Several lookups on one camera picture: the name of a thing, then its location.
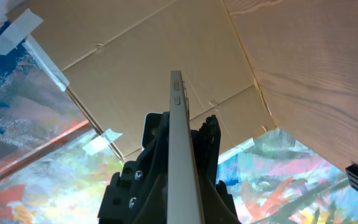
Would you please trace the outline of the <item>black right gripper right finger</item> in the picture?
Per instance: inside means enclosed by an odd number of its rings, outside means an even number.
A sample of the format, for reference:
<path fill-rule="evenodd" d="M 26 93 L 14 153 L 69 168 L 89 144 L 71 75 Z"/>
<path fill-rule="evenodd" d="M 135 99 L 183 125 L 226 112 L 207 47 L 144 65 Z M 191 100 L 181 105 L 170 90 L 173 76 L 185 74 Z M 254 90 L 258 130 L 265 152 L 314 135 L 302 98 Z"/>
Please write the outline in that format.
<path fill-rule="evenodd" d="M 239 223 L 234 199 L 225 182 L 216 178 L 218 171 L 221 130 L 212 115 L 197 130 L 191 131 L 201 200 L 206 223 Z"/>

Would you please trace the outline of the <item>gold Galaxy smartphone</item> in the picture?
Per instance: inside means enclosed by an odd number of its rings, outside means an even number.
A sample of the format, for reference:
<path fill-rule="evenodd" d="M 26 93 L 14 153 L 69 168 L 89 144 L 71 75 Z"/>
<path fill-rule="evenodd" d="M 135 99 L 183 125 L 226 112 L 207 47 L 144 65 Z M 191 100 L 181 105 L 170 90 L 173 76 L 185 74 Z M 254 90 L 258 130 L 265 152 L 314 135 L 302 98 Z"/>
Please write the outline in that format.
<path fill-rule="evenodd" d="M 167 223 L 204 223 L 200 185 L 181 71 L 171 72 L 168 139 Z"/>

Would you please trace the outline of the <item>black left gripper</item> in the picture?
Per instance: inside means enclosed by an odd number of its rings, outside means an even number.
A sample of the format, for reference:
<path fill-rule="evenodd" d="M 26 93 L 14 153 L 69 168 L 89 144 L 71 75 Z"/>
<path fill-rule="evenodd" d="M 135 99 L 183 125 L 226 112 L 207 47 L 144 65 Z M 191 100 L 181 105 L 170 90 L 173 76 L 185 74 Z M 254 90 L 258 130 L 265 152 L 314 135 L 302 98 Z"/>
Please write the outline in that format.
<path fill-rule="evenodd" d="M 144 119 L 144 128 L 142 135 L 142 148 L 145 149 L 147 145 L 154 139 L 157 135 L 158 127 L 162 113 L 147 113 Z"/>

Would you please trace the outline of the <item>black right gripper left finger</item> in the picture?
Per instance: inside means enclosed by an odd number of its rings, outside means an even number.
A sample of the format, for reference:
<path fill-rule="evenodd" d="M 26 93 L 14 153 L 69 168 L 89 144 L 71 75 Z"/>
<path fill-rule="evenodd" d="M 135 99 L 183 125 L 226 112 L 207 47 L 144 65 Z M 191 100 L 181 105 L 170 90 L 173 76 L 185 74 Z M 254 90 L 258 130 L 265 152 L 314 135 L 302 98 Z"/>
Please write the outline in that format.
<path fill-rule="evenodd" d="M 169 113 L 163 112 L 154 139 L 111 177 L 98 223 L 166 222 L 168 134 Z"/>

